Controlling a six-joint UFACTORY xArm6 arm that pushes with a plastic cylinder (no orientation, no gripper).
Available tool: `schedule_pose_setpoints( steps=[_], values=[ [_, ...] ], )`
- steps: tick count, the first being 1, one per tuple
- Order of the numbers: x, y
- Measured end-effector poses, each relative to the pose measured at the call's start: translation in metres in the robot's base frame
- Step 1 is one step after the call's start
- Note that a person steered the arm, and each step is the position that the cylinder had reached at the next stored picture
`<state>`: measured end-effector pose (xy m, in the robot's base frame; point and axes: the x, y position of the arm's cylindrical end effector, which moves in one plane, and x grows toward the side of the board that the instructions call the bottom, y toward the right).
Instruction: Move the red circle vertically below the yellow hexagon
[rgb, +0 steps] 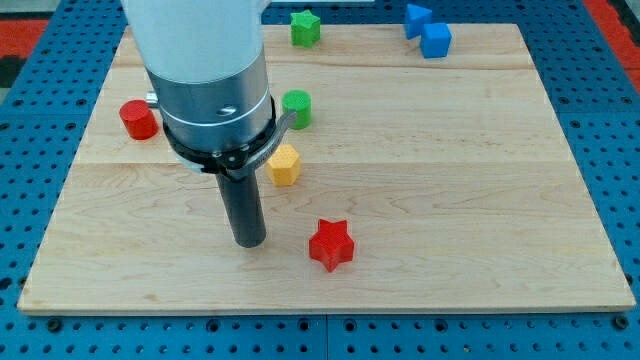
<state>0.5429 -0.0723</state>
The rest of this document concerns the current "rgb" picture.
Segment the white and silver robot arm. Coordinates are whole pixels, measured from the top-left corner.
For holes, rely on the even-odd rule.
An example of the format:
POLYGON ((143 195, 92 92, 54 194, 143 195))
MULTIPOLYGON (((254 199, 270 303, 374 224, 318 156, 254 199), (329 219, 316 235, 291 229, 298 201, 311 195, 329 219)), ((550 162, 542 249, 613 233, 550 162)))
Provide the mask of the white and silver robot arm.
POLYGON ((203 173, 233 181, 276 150, 296 114, 276 115, 261 15, 269 0, 122 0, 167 139, 203 173))

